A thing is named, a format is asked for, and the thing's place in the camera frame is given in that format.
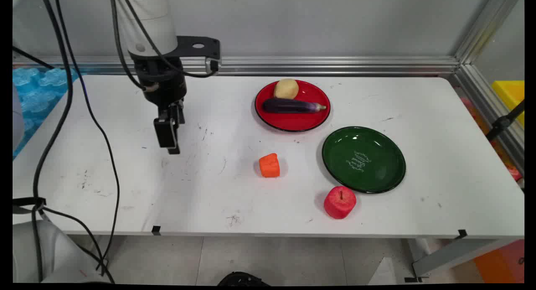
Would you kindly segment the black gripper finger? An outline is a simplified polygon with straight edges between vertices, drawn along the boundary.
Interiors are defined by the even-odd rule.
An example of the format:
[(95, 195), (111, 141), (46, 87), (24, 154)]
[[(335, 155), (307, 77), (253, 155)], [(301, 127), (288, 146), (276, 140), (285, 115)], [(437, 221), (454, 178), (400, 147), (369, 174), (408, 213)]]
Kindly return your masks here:
[(161, 148), (177, 148), (175, 120), (169, 107), (159, 110), (157, 118), (154, 119), (154, 128)]
[(172, 135), (173, 135), (173, 141), (174, 141), (174, 147), (168, 148), (168, 153), (170, 155), (178, 155), (180, 154), (180, 147), (179, 147), (179, 141), (178, 141), (178, 128), (181, 124), (185, 124), (185, 118), (183, 114), (183, 99), (180, 99), (168, 107), (168, 113), (170, 118), (170, 123), (172, 125)]

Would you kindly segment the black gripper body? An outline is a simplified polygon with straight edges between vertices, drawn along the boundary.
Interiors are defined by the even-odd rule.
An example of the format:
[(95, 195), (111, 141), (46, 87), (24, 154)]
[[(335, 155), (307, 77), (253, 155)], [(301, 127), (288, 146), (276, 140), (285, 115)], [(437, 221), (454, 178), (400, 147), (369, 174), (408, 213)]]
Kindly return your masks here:
[(161, 57), (134, 55), (134, 70), (140, 84), (145, 88), (145, 98), (158, 109), (184, 101), (185, 77), (165, 63)]

